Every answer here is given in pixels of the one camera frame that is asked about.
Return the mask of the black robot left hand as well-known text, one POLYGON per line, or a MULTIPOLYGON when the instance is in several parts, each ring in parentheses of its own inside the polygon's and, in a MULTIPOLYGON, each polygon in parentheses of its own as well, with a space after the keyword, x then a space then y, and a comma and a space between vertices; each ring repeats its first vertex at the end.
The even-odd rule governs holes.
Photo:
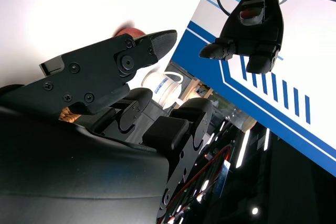
POLYGON ((284 21, 278 0, 241 0, 229 15, 220 36, 206 45, 199 56, 230 60, 249 57, 246 71, 270 72, 281 50, 284 21))

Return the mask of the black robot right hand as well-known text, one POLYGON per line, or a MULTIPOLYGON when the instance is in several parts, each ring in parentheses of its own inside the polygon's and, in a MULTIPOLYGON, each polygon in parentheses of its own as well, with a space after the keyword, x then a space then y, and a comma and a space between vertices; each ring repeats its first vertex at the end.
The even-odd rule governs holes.
POLYGON ((151 91, 137 71, 175 45, 175 30, 129 34, 40 65, 44 78, 1 88, 1 223, 155 223, 198 157, 212 104, 160 116, 141 144, 119 140, 151 91))

